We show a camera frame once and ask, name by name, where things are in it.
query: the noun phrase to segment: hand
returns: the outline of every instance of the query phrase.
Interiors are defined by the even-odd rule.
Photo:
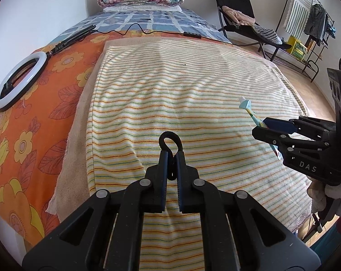
[[[312,213],[323,211],[326,208],[326,196],[333,199],[341,199],[341,184],[338,186],[325,186],[321,181],[311,177],[309,179],[312,183],[307,189],[307,194],[312,199]],[[336,215],[341,218],[341,204],[336,211]]]

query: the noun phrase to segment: screw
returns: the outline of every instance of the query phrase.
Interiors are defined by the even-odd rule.
[[[193,181],[193,184],[195,185],[195,186],[204,186],[204,184],[205,184],[206,182],[203,180],[203,179],[195,179],[194,181]]]
[[[149,186],[150,185],[150,180],[144,178],[139,183],[140,183],[141,186]]]
[[[96,196],[97,196],[99,199],[105,198],[107,195],[108,195],[108,192],[107,192],[105,189],[101,189],[101,190],[98,190],[98,191],[96,192]]]
[[[236,193],[236,196],[238,196],[240,199],[246,199],[248,197],[248,194],[244,190],[239,190]]]

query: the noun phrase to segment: black folding chair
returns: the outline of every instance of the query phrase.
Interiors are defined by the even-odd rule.
[[[266,53],[264,52],[263,45],[271,45],[278,49],[287,50],[291,48],[292,46],[286,43],[282,43],[282,45],[278,45],[275,43],[272,43],[270,41],[265,40],[264,38],[260,37],[253,29],[252,26],[248,25],[237,25],[231,21],[230,18],[222,11],[223,6],[227,6],[233,10],[237,10],[242,12],[245,15],[248,15],[249,17],[255,18],[255,15],[253,14],[253,9],[251,5],[250,0],[216,0],[217,1],[217,7],[218,7],[218,15],[219,15],[219,21],[221,23],[222,28],[220,28],[218,31],[223,31],[223,34],[225,37],[227,37],[226,31],[229,32],[235,32],[242,36],[248,37],[250,39],[253,39],[257,41],[256,43],[244,45],[244,47],[247,46],[254,46],[259,45],[260,49],[259,51],[262,51],[263,57],[266,58]]]

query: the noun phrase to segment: clothes rack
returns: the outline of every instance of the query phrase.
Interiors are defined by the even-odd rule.
[[[278,29],[279,29],[279,27],[280,27],[280,25],[281,25],[283,16],[284,16],[285,11],[286,11],[286,7],[287,7],[288,1],[289,1],[289,0],[286,0],[285,7],[284,7],[284,9],[283,9],[283,11],[282,11],[282,14],[281,14],[281,17],[280,17],[280,20],[279,20],[279,22],[278,22],[278,25],[277,25],[277,27],[276,27],[275,32],[278,31]],[[328,15],[329,19],[331,20],[331,22],[332,22],[332,23],[331,23],[331,26],[333,27],[335,21],[331,18],[331,16],[329,15],[329,13],[328,13],[327,11],[326,11],[326,14]],[[327,34],[326,34],[326,40],[325,40],[326,43],[327,43],[329,37],[330,37],[330,34],[327,33]],[[315,80],[316,76],[317,76],[318,73],[319,73],[319,67],[318,67],[318,65],[317,65],[317,62],[318,62],[319,60],[322,61],[322,53],[323,53],[324,49],[327,48],[327,46],[326,46],[326,44],[323,43],[323,47],[321,48],[321,51],[320,51],[319,53],[315,52],[315,48],[316,48],[316,45],[314,45],[313,48],[309,51],[309,56],[308,56],[308,58],[307,58],[306,60],[303,59],[302,61],[299,60],[298,58],[294,57],[294,56],[291,55],[290,53],[286,52],[285,50],[278,49],[278,48],[276,48],[276,50],[275,50],[275,52],[274,52],[273,54],[270,54],[270,53],[266,52],[266,55],[267,55],[267,57],[268,57],[271,61],[276,61],[276,62],[278,62],[278,63],[280,63],[280,64],[283,64],[283,65],[285,65],[285,66],[287,66],[287,67],[289,67],[289,68],[295,70],[295,71],[298,71],[298,72],[301,73],[302,75],[304,75],[304,76],[308,77],[309,79],[311,79],[311,82],[313,82],[313,81]],[[303,69],[302,69],[302,68],[299,68],[299,67],[296,66],[295,64],[293,64],[293,63],[291,63],[291,62],[289,62],[289,61],[287,61],[287,60],[285,60],[285,59],[283,59],[283,58],[278,57],[278,56],[277,56],[277,53],[278,53],[279,50],[281,50],[281,51],[284,52],[285,54],[287,54],[287,55],[293,57],[293,58],[296,59],[298,62],[302,63],[302,64],[304,65],[304,68],[303,68]],[[314,73],[315,73],[315,75],[314,75],[313,77],[311,77],[311,76],[307,73],[307,71],[306,71],[307,68],[310,69],[311,72],[314,72]]]

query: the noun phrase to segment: toothpaste tube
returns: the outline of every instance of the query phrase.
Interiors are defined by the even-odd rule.
[[[267,125],[259,118],[255,113],[253,113],[251,108],[251,100],[246,100],[245,97],[240,98],[240,109],[245,109],[247,113],[251,116],[252,120],[255,122],[257,126],[268,128]],[[269,145],[277,158],[282,160],[282,154],[278,151],[277,146]]]

